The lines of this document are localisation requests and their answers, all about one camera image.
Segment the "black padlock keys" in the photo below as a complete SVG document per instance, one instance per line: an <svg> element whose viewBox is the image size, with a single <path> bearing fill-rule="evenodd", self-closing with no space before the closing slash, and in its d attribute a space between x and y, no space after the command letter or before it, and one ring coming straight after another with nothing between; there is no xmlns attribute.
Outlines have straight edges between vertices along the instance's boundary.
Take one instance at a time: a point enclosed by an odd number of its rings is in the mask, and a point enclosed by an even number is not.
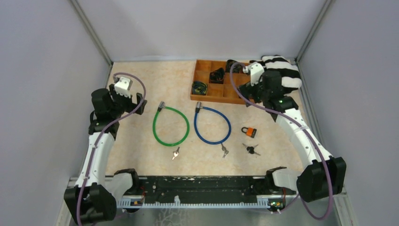
<svg viewBox="0 0 399 226"><path fill-rule="evenodd" d="M257 145L254 145L254 146L248 146L248 145L246 145L246 144L243 143L243 146L245 147L246 151L247 151L249 154L255 154L255 155L261 156L259 153L257 153L257 152L255 151L255 148L258 147L258 144L257 144Z"/></svg>

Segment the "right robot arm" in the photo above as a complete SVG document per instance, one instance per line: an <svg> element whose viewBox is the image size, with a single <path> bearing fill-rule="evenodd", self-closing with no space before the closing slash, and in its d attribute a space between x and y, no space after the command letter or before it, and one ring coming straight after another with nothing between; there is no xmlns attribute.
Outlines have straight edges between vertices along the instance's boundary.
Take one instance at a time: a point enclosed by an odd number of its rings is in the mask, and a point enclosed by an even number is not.
<svg viewBox="0 0 399 226"><path fill-rule="evenodd" d="M343 190L346 162L342 157L333 157L313 135L306 125L298 104L286 95L281 74L277 71L252 73L244 70L251 79L238 87L245 98L253 99L271 109L273 120L284 130L297 150L303 172L277 167L266 172L265 189L277 194L282 188L299 193L305 202L312 202L340 194Z"/></svg>

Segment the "green lock key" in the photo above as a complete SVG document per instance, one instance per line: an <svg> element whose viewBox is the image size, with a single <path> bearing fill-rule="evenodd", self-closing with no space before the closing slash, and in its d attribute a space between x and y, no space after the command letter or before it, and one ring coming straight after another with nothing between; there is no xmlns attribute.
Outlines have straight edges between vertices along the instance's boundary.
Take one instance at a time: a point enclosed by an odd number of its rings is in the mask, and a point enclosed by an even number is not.
<svg viewBox="0 0 399 226"><path fill-rule="evenodd" d="M180 147L178 147L175 151L173 151L172 160L174 160L179 155L179 150L180 150Z"/></svg>

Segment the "blue cable lock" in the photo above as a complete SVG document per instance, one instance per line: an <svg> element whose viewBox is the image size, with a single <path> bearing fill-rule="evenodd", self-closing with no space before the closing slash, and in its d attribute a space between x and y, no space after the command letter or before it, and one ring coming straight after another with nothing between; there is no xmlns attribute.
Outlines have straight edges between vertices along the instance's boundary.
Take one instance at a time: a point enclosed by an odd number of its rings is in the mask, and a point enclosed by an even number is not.
<svg viewBox="0 0 399 226"><path fill-rule="evenodd" d="M210 112L214 112L214 113L218 114L219 116L221 116L221 117L226 121L227 126L228 126L228 132L227 132L226 136L225 136L223 139L221 139L221 140L219 140L219 141L209 141L209 140L206 140L206 139L200 134L200 132L199 132L199 130L198 130L197 122L198 122L198 115L199 115L199 112L200 112L201 109L204 109L204 110L207 110L207 111L210 111ZM209 144L209 145L219 145L219 144L222 145L223 142L225 142L225 141L230 137L230 135L231 135L231 130L232 130L230 120L229 120L222 112L220 112L220 111L218 111L218 110L216 110L216 109L214 109L214 108L209 108L209 107L202 106L202 103L201 103L200 101L198 101L198 102L196 103L193 125L194 125L194 130L195 130L195 133L196 133L197 137L198 137L202 142L204 142L204 143L206 143L206 144Z"/></svg>

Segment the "orange padlock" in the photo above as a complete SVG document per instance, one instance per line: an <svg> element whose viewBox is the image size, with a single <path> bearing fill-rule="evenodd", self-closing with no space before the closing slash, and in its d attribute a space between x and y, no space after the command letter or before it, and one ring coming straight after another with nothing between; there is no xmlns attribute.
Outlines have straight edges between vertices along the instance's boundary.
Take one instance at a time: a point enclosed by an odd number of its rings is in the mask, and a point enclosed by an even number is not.
<svg viewBox="0 0 399 226"><path fill-rule="evenodd" d="M254 138L257 133L257 129L252 127L242 127L241 132L244 133L246 136Z"/></svg>

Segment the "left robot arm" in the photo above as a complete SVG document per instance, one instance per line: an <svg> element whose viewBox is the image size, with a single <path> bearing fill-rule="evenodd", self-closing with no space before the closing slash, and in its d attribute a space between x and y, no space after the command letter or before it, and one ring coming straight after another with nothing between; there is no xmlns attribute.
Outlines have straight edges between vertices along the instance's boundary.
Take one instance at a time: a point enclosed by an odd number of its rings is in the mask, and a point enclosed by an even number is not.
<svg viewBox="0 0 399 226"><path fill-rule="evenodd" d="M83 169L72 188L64 192L64 201L74 222L83 226L114 220L117 202L125 193L137 194L141 182L135 169L121 169L114 173L110 184L105 183L105 171L110 151L116 141L120 120L132 114L143 114L146 94L132 96L117 94L110 89L97 89L91 94L94 107L88 129L89 145Z"/></svg>

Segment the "blue lock key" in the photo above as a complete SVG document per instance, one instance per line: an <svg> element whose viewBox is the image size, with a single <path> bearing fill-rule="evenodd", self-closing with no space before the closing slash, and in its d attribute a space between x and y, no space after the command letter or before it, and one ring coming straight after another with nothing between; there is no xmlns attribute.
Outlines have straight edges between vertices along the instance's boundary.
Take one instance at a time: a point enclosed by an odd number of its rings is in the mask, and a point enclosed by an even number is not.
<svg viewBox="0 0 399 226"><path fill-rule="evenodd" d="M229 153L229 151L227 150L227 148L223 145L223 143L221 143L222 146L222 151L223 151L223 158L226 157L226 155Z"/></svg>

